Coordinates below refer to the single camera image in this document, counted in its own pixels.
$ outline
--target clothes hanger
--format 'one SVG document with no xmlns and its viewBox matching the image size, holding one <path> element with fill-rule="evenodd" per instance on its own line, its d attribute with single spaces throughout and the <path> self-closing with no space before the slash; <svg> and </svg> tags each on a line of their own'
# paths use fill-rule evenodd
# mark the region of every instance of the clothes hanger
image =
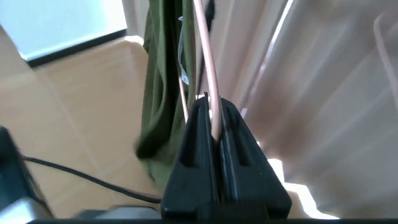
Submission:
<svg viewBox="0 0 398 224">
<path fill-rule="evenodd" d="M 220 109 L 220 95 L 218 93 L 217 76 L 213 61 L 213 55 L 211 53 L 210 40 L 206 24 L 205 12 L 203 10 L 203 4 L 201 0 L 193 0 L 193 5 L 195 8 L 195 14 L 198 22 L 200 42 L 203 49 L 203 58 L 205 59 L 205 68 L 206 68 L 207 82 L 209 87 L 210 110 L 212 114 L 211 136 L 213 137 L 215 144 L 218 144 L 221 132 L 221 109 Z M 182 96 L 184 118 L 185 122 L 187 122 L 188 120 L 187 101 L 185 100 L 181 77 L 178 78 L 178 82 L 180 85 L 180 92 Z"/>
</svg>

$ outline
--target tiled floor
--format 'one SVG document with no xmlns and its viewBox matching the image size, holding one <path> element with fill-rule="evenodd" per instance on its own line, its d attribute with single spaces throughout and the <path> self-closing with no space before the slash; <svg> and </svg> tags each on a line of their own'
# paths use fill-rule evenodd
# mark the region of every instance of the tiled floor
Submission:
<svg viewBox="0 0 398 224">
<path fill-rule="evenodd" d="M 124 39 L 38 69 L 0 75 L 0 124 L 26 156 L 158 195 L 133 153 L 147 54 Z M 147 205 L 52 168 L 29 164 L 57 217 L 113 205 Z"/>
</svg>

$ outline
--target beige curtain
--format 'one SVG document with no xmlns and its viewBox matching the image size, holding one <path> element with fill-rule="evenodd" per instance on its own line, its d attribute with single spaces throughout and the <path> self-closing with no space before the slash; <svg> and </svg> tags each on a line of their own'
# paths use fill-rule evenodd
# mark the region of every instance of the beige curtain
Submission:
<svg viewBox="0 0 398 224">
<path fill-rule="evenodd" d="M 286 181 L 307 185 L 318 209 L 340 218 L 398 217 L 396 96 L 373 31 L 395 4 L 292 1 L 236 102 L 266 155 L 284 163 Z M 397 20 L 384 27 L 396 65 Z"/>
</svg>

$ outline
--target green cloth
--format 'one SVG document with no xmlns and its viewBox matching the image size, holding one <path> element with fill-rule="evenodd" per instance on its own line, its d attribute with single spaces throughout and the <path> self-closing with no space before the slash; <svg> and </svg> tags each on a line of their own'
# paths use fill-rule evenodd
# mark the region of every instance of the green cloth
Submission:
<svg viewBox="0 0 398 224">
<path fill-rule="evenodd" d="M 137 157 L 146 165 L 156 186 L 164 190 L 180 147 L 185 120 L 178 76 L 178 40 L 183 27 L 182 64 L 189 79 L 188 108 L 195 100 L 195 28 L 190 0 L 150 0 L 144 48 L 148 65 Z"/>
</svg>

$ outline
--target black cable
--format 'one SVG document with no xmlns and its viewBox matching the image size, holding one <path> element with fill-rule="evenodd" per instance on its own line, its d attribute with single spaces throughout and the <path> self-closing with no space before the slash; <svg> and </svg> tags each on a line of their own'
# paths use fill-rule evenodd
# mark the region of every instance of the black cable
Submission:
<svg viewBox="0 0 398 224">
<path fill-rule="evenodd" d="M 160 201 L 161 201 L 160 198 L 153 198 L 153 197 L 150 197 L 150 196 L 142 195 L 142 194 L 137 193 L 137 192 L 133 192 L 132 190 L 125 189 L 123 187 L 119 187 L 117 185 L 107 183 L 107 182 L 105 182 L 103 180 L 100 180 L 100 179 L 95 178 L 95 177 L 93 177 L 91 175 L 85 174 L 83 172 L 77 171 L 77 170 L 69 168 L 69 167 L 65 167 L 65 166 L 62 166 L 62 165 L 59 165 L 59 164 L 55 164 L 55 163 L 52 163 L 52 162 L 48 162 L 48 161 L 44 161 L 42 159 L 36 159 L 36 158 L 32 158 L 32 157 L 23 156 L 23 158 L 24 158 L 25 161 L 34 162 L 34 163 L 37 163 L 37 164 L 40 164 L 40 165 L 43 165 L 43 166 L 52 167 L 52 168 L 55 168 L 55 169 L 58 169 L 58 170 L 62 170 L 62 171 L 68 172 L 70 174 L 74 174 L 74 175 L 76 175 L 78 177 L 84 178 L 84 179 L 89 180 L 89 181 L 91 181 L 93 183 L 96 183 L 96 184 L 99 184 L 99 185 L 101 185 L 103 187 L 106 187 L 107 189 L 114 190 L 116 192 L 122 193 L 122 194 L 127 195 L 127 196 L 132 197 L 132 198 L 136 198 L 136 199 L 143 200 L 143 201 L 150 202 L 150 203 L 160 203 Z"/>
<path fill-rule="evenodd" d="M 211 31 L 211 25 L 213 23 L 215 14 L 216 14 L 216 6 L 214 3 L 214 0 L 209 0 L 209 2 L 206 5 L 206 9 L 205 9 L 206 24 L 207 24 L 207 30 L 209 33 Z M 198 83 L 198 88 L 197 88 L 197 95 L 199 95 L 200 91 L 201 91 L 201 84 L 203 82 L 204 70 L 205 70 L 205 59 L 203 58 L 203 51 L 202 51 L 201 59 L 200 59 L 199 83 Z"/>
</svg>

